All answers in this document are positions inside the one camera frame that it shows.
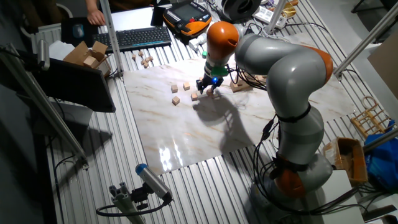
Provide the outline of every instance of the paper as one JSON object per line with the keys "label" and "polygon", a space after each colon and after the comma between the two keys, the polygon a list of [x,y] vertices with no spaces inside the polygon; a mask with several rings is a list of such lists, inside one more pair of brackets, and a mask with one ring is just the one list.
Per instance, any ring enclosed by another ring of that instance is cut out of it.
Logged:
{"label": "paper", "polygon": [[59,40],[52,43],[49,47],[50,58],[63,60],[75,47]]}

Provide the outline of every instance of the keyboard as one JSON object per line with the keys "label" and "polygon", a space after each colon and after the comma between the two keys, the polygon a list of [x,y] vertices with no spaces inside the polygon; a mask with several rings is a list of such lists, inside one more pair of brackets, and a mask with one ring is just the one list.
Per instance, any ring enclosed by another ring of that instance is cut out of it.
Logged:
{"label": "keyboard", "polygon": [[[170,45],[172,40],[166,27],[150,27],[144,29],[122,30],[116,32],[121,52],[140,50],[151,47]],[[106,53],[112,53],[111,39],[108,34],[94,34],[93,42],[98,41],[107,46]]]}

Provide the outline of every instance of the marble surface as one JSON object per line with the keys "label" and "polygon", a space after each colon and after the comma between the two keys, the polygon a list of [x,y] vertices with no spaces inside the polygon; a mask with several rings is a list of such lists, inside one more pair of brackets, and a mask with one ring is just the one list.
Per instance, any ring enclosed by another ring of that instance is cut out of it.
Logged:
{"label": "marble surface", "polygon": [[[147,163],[156,174],[257,143],[275,114],[265,91],[232,93],[230,77],[216,89],[216,97],[200,95],[195,81],[203,76],[204,65],[205,60],[197,58],[124,74]],[[234,68],[234,61],[229,65]],[[187,91],[185,82],[191,85]],[[177,93],[171,92],[173,84]],[[191,93],[198,93],[198,101],[191,100]],[[180,98],[177,106],[172,104],[174,96]],[[310,102],[324,121],[354,112],[354,104],[334,76],[311,95]]]}

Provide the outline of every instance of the brown box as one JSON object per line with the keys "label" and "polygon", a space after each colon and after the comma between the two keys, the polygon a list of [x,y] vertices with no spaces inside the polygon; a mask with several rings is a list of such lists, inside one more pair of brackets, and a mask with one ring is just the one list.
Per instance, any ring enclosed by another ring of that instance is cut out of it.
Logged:
{"label": "brown box", "polygon": [[105,50],[108,48],[98,41],[94,43],[93,49],[89,50],[86,43],[83,41],[74,50],[72,50],[64,59],[64,62],[70,62],[77,65],[84,66],[85,60],[88,57],[93,57],[98,61],[97,65],[91,66],[94,69],[101,70],[104,77],[107,77],[111,73],[111,66],[106,60],[108,57],[105,56]]}
{"label": "brown box", "polygon": [[365,156],[358,140],[337,137],[323,147],[323,155],[336,169],[347,172],[352,186],[368,181]]}
{"label": "brown box", "polygon": [[368,57],[369,62],[398,99],[398,30]]}

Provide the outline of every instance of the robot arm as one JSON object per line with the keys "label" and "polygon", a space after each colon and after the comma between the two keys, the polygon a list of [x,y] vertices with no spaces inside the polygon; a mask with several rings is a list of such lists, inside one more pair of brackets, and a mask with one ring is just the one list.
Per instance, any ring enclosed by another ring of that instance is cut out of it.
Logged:
{"label": "robot arm", "polygon": [[315,154],[323,138],[320,112],[308,97],[330,78],[333,63],[321,50],[249,34],[238,43],[243,70],[267,75],[267,92],[280,121],[274,180],[265,184],[275,199],[303,198],[331,176],[330,163]]}

